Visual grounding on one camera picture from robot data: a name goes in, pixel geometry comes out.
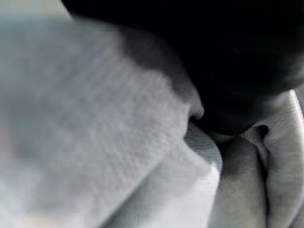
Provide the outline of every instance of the black object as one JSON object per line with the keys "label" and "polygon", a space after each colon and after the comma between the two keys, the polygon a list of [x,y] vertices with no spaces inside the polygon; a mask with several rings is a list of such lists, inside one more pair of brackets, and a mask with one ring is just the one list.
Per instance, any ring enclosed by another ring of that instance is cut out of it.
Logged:
{"label": "black object", "polygon": [[73,15],[147,30],[180,55],[197,87],[197,125],[235,135],[304,81],[300,0],[62,0]]}

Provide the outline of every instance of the blurry background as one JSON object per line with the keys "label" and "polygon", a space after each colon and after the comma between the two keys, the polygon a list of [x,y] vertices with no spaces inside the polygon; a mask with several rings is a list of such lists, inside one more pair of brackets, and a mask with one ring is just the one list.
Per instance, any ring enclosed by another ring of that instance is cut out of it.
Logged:
{"label": "blurry background", "polygon": [[69,18],[60,0],[0,0],[0,15],[56,16]]}

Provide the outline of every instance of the light gray cloth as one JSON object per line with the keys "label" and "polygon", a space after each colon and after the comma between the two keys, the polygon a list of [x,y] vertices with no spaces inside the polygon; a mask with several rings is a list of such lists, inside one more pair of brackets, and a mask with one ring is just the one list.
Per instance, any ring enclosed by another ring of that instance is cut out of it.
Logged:
{"label": "light gray cloth", "polygon": [[0,60],[1,228],[304,227],[295,91],[220,153],[189,123],[204,111],[181,62],[147,33],[1,18]]}

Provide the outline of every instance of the gray fabric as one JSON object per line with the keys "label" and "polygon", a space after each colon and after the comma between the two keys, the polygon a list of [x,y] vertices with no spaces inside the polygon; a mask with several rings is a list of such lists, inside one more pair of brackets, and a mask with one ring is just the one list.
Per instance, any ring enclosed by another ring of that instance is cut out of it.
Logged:
{"label": "gray fabric", "polygon": [[294,91],[221,156],[155,37],[47,18],[1,18],[0,34],[0,227],[304,227]]}

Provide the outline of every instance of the dark fabric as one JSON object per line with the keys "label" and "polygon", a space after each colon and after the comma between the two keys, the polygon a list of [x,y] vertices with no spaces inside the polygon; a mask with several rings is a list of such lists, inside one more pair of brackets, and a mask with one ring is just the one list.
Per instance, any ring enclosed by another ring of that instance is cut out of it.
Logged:
{"label": "dark fabric", "polygon": [[62,2],[72,14],[165,39],[198,88],[203,129],[242,133],[282,105],[276,95],[304,80],[294,59],[302,51],[300,0]]}

